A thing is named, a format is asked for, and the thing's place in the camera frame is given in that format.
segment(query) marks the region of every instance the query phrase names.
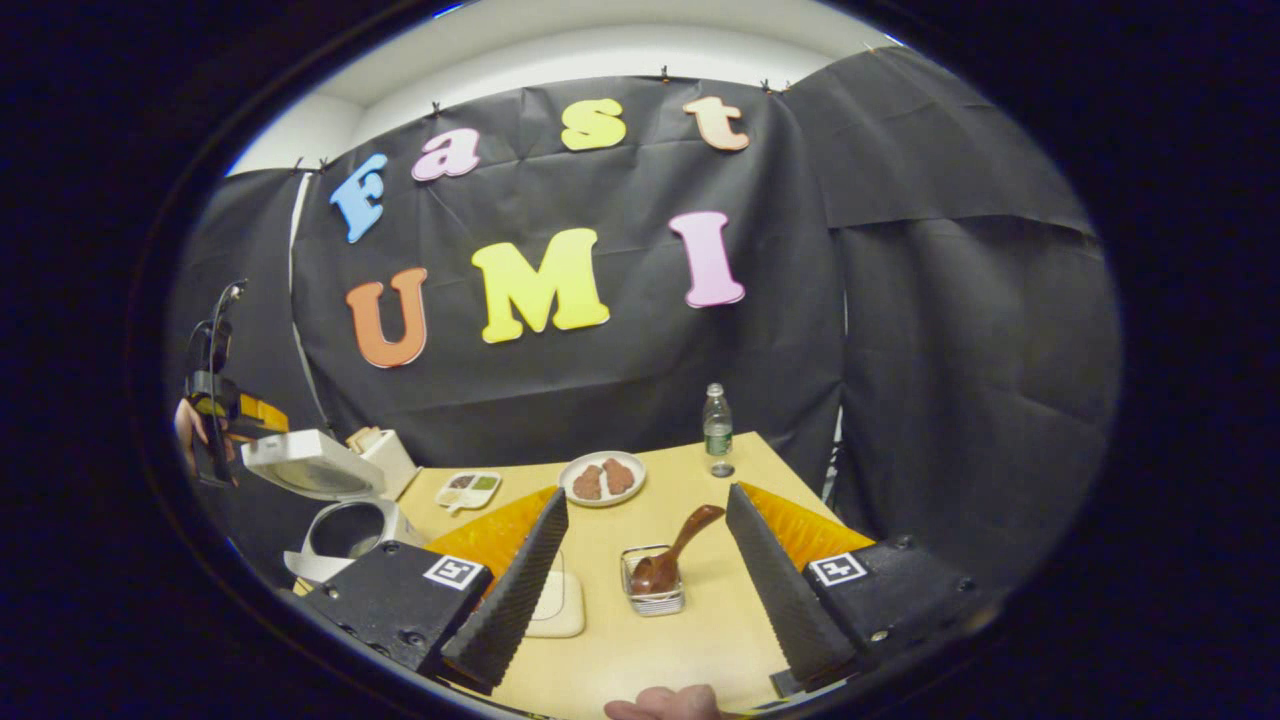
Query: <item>person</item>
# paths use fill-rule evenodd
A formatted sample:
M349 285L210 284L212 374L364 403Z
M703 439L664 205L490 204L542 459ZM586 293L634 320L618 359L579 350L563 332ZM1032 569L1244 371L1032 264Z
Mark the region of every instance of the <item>person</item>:
M223 429L227 429L227 419L219 418ZM178 401L178 407L173 413L173 430L178 436L178 445L182 447L182 455L187 460L187 471L191 474L196 473L196 448L195 438L205 443L209 447L209 433L205 432L205 424L201 421L200 413L192 407L187 398ZM223 433L223 450L227 454L228 462L236 459L236 447L232 446L232 438Z
M646 688L635 702L614 700L604 703L609 720L721 720L716 691L710 685L690 685L680 691Z

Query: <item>pink letter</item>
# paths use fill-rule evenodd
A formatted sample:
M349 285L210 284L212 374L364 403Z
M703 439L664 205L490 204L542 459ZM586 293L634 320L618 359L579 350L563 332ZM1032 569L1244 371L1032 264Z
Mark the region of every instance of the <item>pink letter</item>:
M440 176L465 176L480 164L476 145L480 133L471 128L451 129L426 141L422 155L413 163L413 179L431 181Z
M685 213L667 223L685 241L692 277L692 287L685 295L690 307L728 305L746 296L746 288L733 282L728 270L724 238L719 232L726 224L724 213Z

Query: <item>wire basket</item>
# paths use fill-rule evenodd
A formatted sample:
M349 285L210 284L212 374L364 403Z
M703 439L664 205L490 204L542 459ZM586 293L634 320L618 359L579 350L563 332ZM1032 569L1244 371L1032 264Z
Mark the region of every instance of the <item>wire basket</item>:
M635 566L654 555L662 555L671 550L669 544L646 544L644 547L631 547L622 551L622 593L631 601L631 609L640 615L671 615L685 609L685 580L676 569L676 589L653 594L631 594L631 571Z

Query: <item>plastic bottle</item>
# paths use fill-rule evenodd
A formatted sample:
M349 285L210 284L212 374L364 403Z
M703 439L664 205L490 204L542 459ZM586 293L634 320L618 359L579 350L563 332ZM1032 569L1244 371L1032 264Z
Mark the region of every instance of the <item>plastic bottle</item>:
M733 416L719 383L707 386L707 405L703 406L703 452L707 468L717 478L733 474Z

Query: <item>spoon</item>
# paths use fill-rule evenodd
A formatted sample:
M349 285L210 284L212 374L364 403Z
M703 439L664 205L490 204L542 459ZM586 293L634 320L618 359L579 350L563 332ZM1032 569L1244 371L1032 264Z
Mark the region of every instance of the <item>spoon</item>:
M723 507L716 505L703 505L685 520L685 527L676 536L676 542L671 550L662 555L644 557L631 571L631 594L655 594L671 592L676 588L676 560L680 551L685 550L689 541L694 539L707 525L716 521L724 514Z

